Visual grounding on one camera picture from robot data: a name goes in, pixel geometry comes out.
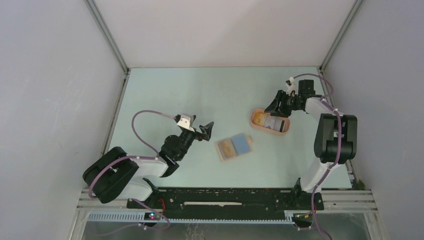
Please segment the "floor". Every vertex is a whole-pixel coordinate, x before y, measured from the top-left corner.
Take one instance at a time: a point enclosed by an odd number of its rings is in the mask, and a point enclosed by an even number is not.
[[[122,147],[131,155],[153,156],[131,128],[133,115],[155,110],[169,115],[197,115],[193,127],[214,121],[211,140],[195,141],[179,169],[165,178],[149,177],[157,187],[291,188],[315,158],[313,144],[318,126],[312,116],[296,111],[284,136],[253,129],[249,118],[266,108],[277,90],[285,90],[289,77],[317,73],[315,67],[198,67],[133,68],[118,114],[110,148]],[[323,94],[315,80],[317,94]],[[160,150],[168,135],[179,135],[175,122],[144,113],[135,120],[139,135]],[[245,133],[254,151],[234,160],[220,161],[214,142]],[[345,166],[334,170],[324,188],[350,188]]]

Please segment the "orange tray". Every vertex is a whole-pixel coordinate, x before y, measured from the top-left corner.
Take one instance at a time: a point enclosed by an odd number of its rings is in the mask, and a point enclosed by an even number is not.
[[[275,131],[273,129],[269,129],[263,126],[259,126],[253,123],[254,117],[256,113],[264,113],[264,109],[263,108],[256,108],[255,110],[253,110],[251,116],[250,116],[250,125],[252,126],[252,128],[260,130],[260,131],[264,131],[270,134],[275,134],[278,136],[284,136],[288,131],[289,131],[289,127],[290,127],[290,119],[288,119],[287,117],[277,117],[281,120],[284,120],[284,130],[282,132],[280,131]]]

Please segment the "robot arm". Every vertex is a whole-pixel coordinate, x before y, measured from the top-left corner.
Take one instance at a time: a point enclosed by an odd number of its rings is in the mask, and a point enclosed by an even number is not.
[[[326,174],[327,169],[333,171],[353,159],[357,148],[358,120],[354,115],[338,112],[341,120],[341,150],[336,165],[338,151],[338,118],[334,109],[321,95],[316,95],[313,80],[300,80],[299,87],[294,86],[294,78],[286,82],[287,92],[279,90],[272,103],[265,109],[272,116],[288,118],[292,111],[303,110],[318,121],[313,150],[316,158],[304,176],[300,178],[297,187],[302,192],[311,193],[314,187]]]
[[[119,146],[112,148],[98,161],[91,165],[82,175],[82,178],[91,186],[92,191],[101,203],[109,203],[116,198],[138,199],[151,206],[157,202],[159,191],[146,178],[168,177],[179,167],[181,161],[189,150],[194,140],[209,141],[212,134],[214,122],[202,126],[200,131],[192,127],[196,115],[181,114],[175,117],[181,134],[168,136],[158,157],[140,158],[139,156],[128,156]]]

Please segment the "small box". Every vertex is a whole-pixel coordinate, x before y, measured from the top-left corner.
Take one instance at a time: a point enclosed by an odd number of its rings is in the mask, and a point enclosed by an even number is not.
[[[250,116],[250,125],[254,129],[283,136],[289,130],[290,119],[288,117],[271,116],[271,114],[264,112],[263,108],[256,108]]]
[[[253,152],[252,138],[244,133],[215,142],[215,148],[222,162],[233,160]]]

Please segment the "white wall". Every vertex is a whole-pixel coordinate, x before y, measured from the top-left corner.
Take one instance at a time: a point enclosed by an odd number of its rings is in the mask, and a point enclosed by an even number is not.
[[[355,162],[392,239],[424,235],[424,1],[366,0],[329,67]]]
[[[129,67],[315,67],[355,0],[95,2]]]
[[[65,239],[123,72],[83,0],[2,0],[0,32],[0,239]]]

